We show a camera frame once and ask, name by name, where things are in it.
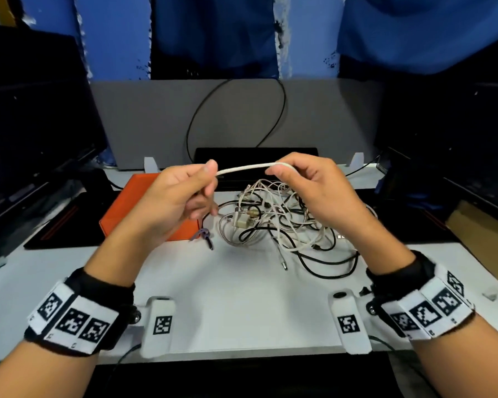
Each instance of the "hand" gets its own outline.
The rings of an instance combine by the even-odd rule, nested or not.
[[[300,174],[283,165],[269,167],[266,174],[296,191],[323,225],[346,236],[374,219],[333,160],[294,152],[279,162],[289,163]]]
[[[133,229],[157,247],[186,219],[217,215],[214,160],[163,170],[119,227]]]

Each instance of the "table surface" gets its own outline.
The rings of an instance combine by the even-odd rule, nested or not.
[[[133,174],[108,170],[114,183],[124,185]],[[350,177],[355,188],[372,188],[382,177],[369,166]],[[234,193],[216,193],[218,203],[232,200]],[[332,315],[329,296],[351,289],[357,296],[370,281],[362,258],[356,271],[339,280],[322,280],[308,274],[296,256],[285,255],[288,271],[282,268],[269,237],[250,248],[229,246],[207,218],[214,251],[203,240],[167,242],[146,260],[136,280],[135,304],[145,305],[151,296],[172,297],[177,305],[173,320],[170,353],[154,361],[265,357],[344,352]],[[468,296],[478,312],[498,330],[498,299],[482,296],[497,287],[496,280],[458,243],[410,245],[442,263],[469,289]],[[345,258],[352,247],[338,241],[326,254]],[[22,339],[27,315],[55,281],[83,266],[94,247],[25,250],[18,247],[0,268],[0,360]],[[339,274],[348,267],[309,263],[321,274]],[[410,349],[377,317],[360,310],[367,331],[398,349]],[[117,346],[102,352],[100,363],[114,363],[141,340],[141,328],[128,328]],[[383,350],[380,344],[373,345]],[[146,361],[138,352],[126,362]]]

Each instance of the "dark blue curtain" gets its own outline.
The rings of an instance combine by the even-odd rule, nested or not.
[[[498,0],[347,0],[338,52],[434,74],[498,40]]]
[[[153,79],[278,77],[273,0],[153,2]]]

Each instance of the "orange box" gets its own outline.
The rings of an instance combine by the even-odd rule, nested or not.
[[[108,236],[116,225],[133,209],[158,175],[159,173],[143,173],[131,176],[124,189],[100,220],[100,227],[105,236]],[[200,223],[198,220],[186,220],[168,241],[188,240],[196,234],[199,228]]]

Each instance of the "qr code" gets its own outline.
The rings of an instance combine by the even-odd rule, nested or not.
[[[446,287],[435,295],[432,301],[446,316],[450,315],[455,309],[461,306],[461,300]]]
[[[39,313],[42,318],[48,321],[53,313],[55,313],[62,304],[63,301],[59,299],[56,294],[51,294],[37,309],[37,313]]]
[[[109,323],[93,317],[90,319],[79,338],[84,339],[85,341],[98,343],[109,327]]]
[[[157,317],[155,319],[155,327],[153,327],[153,335],[169,334],[172,327],[172,316]]]
[[[338,321],[339,327],[341,328],[341,332],[343,332],[343,334],[359,332],[358,322],[356,321],[354,314],[351,314],[350,316],[338,317]]]
[[[414,331],[419,329],[418,325],[412,320],[412,318],[406,313],[394,313],[391,314],[391,318],[402,331]]]
[[[59,323],[57,323],[55,328],[59,329],[60,331],[67,332],[68,334],[75,335],[81,329],[83,324],[86,323],[88,318],[89,318],[88,314],[70,308],[66,312],[66,314],[61,318]]]
[[[437,313],[433,306],[427,301],[419,303],[417,306],[410,309],[409,312],[424,327],[428,327],[430,324],[435,323],[441,318],[441,315]]]
[[[447,282],[448,284],[456,291],[458,292],[461,296],[465,297],[465,287],[459,281],[458,278],[454,274],[452,274],[450,271],[447,271]]]

